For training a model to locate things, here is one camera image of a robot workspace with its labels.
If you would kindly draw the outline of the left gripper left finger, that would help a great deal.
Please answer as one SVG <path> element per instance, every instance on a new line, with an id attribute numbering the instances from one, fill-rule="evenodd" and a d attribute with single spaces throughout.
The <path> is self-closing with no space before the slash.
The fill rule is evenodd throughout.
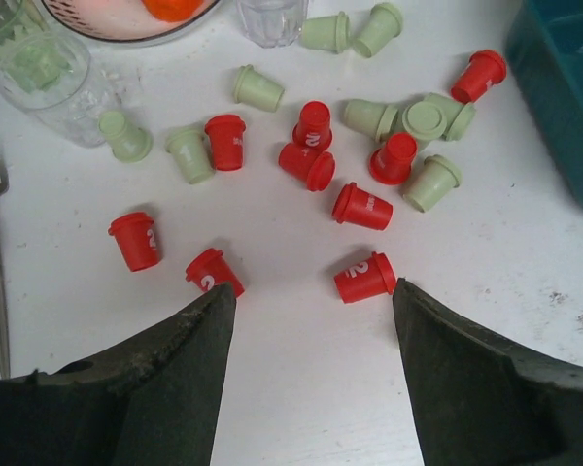
<path id="1" fill-rule="evenodd" d="M 0 465 L 207 465 L 236 299 L 218 285 L 48 374 L 0 380 Z"/>

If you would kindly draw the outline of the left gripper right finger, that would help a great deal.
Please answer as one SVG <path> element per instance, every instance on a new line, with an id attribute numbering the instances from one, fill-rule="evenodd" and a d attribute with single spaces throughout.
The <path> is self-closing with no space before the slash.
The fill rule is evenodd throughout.
<path id="1" fill-rule="evenodd" d="M 396 329 L 427 465 L 583 465 L 583 367 L 529 349 L 400 279 Z"/>

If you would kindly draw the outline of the red capsule bottom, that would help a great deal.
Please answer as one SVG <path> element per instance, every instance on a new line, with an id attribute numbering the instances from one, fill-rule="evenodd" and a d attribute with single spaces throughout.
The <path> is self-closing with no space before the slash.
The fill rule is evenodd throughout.
<path id="1" fill-rule="evenodd" d="M 397 281 L 389 258 L 375 251 L 367 259 L 339 272 L 333 279 L 345 304 L 381 294 L 392 295 Z"/>

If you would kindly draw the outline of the teal plastic storage basket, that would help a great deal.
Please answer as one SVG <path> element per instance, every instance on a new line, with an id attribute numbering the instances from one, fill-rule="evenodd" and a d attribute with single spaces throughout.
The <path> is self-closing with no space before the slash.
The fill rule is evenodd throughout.
<path id="1" fill-rule="evenodd" d="M 583 1 L 524 1 L 505 52 L 542 139 L 583 208 Z"/>

